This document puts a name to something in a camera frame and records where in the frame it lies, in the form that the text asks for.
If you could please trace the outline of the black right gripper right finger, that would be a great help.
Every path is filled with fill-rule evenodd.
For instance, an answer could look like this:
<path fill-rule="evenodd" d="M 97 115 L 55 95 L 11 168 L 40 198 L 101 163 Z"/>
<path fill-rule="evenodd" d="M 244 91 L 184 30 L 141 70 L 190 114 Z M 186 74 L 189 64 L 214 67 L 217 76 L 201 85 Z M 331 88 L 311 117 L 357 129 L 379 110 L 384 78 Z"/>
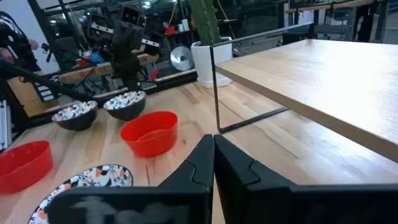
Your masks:
<path fill-rule="evenodd" d="M 226 223 L 397 223 L 397 185 L 299 185 L 221 135 L 215 178 Z"/>

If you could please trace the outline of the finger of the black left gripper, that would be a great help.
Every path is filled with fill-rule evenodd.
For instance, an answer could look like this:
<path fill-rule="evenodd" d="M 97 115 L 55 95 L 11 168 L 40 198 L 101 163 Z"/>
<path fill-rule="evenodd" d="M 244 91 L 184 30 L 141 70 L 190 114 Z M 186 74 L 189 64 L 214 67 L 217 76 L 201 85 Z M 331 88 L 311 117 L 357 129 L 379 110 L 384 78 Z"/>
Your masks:
<path fill-rule="evenodd" d="M 130 24 L 131 34 L 129 38 L 130 46 L 130 56 L 128 60 L 128 75 L 127 75 L 127 88 L 129 91 L 137 91 L 138 87 L 138 77 L 137 73 L 141 69 L 140 61 L 138 59 L 137 53 L 140 52 L 142 45 L 142 38 L 144 35 L 144 29 L 137 25 Z"/>
<path fill-rule="evenodd" d="M 114 33 L 113 33 L 113 69 L 115 74 L 117 74 L 124 87 L 128 88 L 128 84 L 126 83 L 126 64 L 128 60 L 128 48 L 126 47 L 126 38 L 125 38 L 125 28 L 123 27 L 123 23 L 120 20 L 116 20 L 114 24 Z"/>

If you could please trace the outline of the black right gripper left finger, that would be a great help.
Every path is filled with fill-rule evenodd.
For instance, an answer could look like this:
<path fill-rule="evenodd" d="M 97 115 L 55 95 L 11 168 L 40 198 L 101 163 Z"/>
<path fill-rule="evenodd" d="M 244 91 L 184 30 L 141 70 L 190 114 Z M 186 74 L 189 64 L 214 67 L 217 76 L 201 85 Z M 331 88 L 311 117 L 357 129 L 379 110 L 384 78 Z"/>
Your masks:
<path fill-rule="evenodd" d="M 156 187 L 77 187 L 46 209 L 54 223 L 211 223 L 215 142 L 206 134 Z"/>

